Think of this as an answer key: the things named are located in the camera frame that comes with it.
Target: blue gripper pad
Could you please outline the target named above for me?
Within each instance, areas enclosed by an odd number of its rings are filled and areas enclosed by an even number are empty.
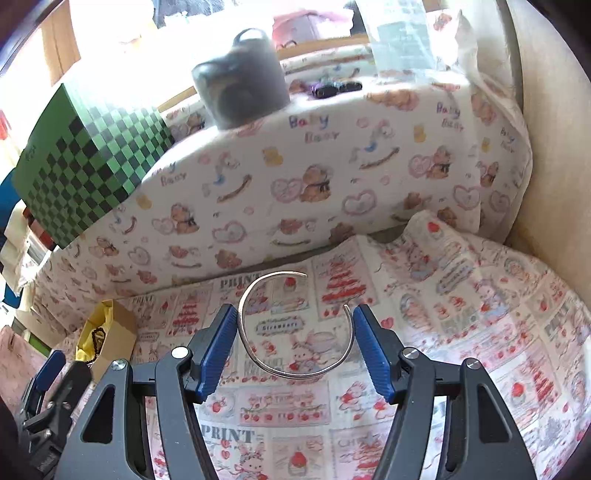
[[[41,369],[37,372],[37,375],[35,375],[31,387],[40,392],[46,392],[49,390],[49,387],[60,374],[61,369],[64,368],[65,364],[66,356],[64,355],[64,352],[61,350],[52,351]]]
[[[218,311],[213,323],[207,330],[214,332],[209,341],[209,347],[201,362],[201,379],[196,390],[201,401],[216,391],[222,376],[232,344],[238,329],[238,312],[231,305],[224,305]]]
[[[382,346],[378,342],[369,322],[374,322],[377,328],[382,329],[377,320],[369,311],[371,318],[366,318],[362,307],[359,306],[353,311],[353,323],[355,324],[355,338],[363,355],[363,360],[368,367],[369,376],[374,384],[375,391],[383,395],[388,403],[394,401],[394,387],[390,376],[390,364]]]

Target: silver screw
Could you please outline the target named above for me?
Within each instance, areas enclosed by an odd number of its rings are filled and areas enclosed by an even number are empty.
[[[127,361],[121,358],[119,360],[113,360],[113,363],[111,363],[111,368],[115,371],[119,371],[123,370],[125,368],[125,365],[127,365]]]
[[[409,360],[415,360],[418,358],[418,350],[415,347],[408,346],[403,351],[402,354],[404,358],[408,358]]]
[[[185,346],[178,346],[172,351],[173,357],[185,358],[189,354],[189,349]]]
[[[482,364],[475,358],[468,358],[466,360],[466,366],[468,368],[471,368],[472,370],[478,370],[482,366]]]

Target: metal ring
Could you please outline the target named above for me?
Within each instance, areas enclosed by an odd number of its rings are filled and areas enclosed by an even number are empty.
[[[350,310],[349,306],[347,304],[344,304],[343,310],[345,311],[345,315],[347,316],[347,320],[349,321],[349,329],[350,329],[351,334],[349,337],[349,344],[345,350],[345,353],[343,353],[343,356],[341,356],[341,358],[339,358],[334,364],[329,365],[328,367],[324,367],[322,370],[319,370],[317,372],[311,372],[311,373],[307,373],[307,374],[292,374],[289,372],[283,372],[281,370],[277,370],[273,367],[269,367],[262,360],[260,360],[256,356],[255,352],[252,350],[251,346],[248,343],[248,338],[246,337],[246,330],[244,328],[244,313],[243,313],[244,304],[246,303],[246,300],[247,300],[248,296],[250,295],[251,291],[256,287],[256,285],[258,283],[268,280],[269,278],[273,278],[273,277],[304,277],[305,278],[307,276],[308,275],[306,275],[305,273],[289,272],[289,271],[269,273],[267,275],[263,275],[262,277],[257,278],[254,282],[252,282],[248,286],[248,288],[244,291],[242,297],[240,297],[240,302],[238,303],[238,333],[240,334],[240,339],[242,340],[242,343],[244,344],[244,348],[246,349],[246,353],[248,353],[248,356],[251,358],[251,360],[253,362],[255,362],[255,364],[258,367],[260,367],[262,370],[264,370],[268,374],[275,375],[275,376],[281,377],[281,378],[288,378],[290,380],[309,380],[310,378],[316,378],[316,377],[324,375],[325,373],[328,373],[331,370],[337,368],[341,363],[343,363],[345,361],[345,359],[349,356],[351,349],[353,348],[353,341],[355,340],[355,327],[353,326],[353,316],[351,315],[351,310]]]

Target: patterned tablecloth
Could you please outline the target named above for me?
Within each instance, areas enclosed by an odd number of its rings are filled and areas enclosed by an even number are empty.
[[[306,372],[332,363],[349,334],[341,305],[364,302],[383,327],[431,359],[482,361],[540,479],[558,472],[589,427],[591,314],[539,260],[421,212],[391,244],[357,235],[279,270],[309,277],[274,280],[249,298],[246,329],[267,364]],[[186,345],[263,273],[124,300],[138,318],[132,363]],[[168,478],[153,398],[147,406],[156,477]],[[256,367],[238,338],[217,391],[196,411],[222,480],[369,480],[395,414],[375,392],[356,345],[320,380],[289,382]],[[444,415],[438,397],[424,479],[437,472]]]
[[[514,102],[457,73],[392,74],[331,99],[298,93],[253,124],[179,142],[53,252],[35,280],[38,310],[73,331],[99,300],[404,226],[423,209],[503,241],[531,173]]]

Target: yellow cloth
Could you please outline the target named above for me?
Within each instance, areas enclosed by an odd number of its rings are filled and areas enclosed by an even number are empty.
[[[78,362],[89,362],[95,357],[95,346],[92,342],[92,331],[98,327],[102,327],[105,331],[105,338],[111,324],[113,323],[113,307],[105,307],[105,321],[101,325],[96,325],[90,332],[86,340],[82,343],[82,348],[76,351],[76,361]]]

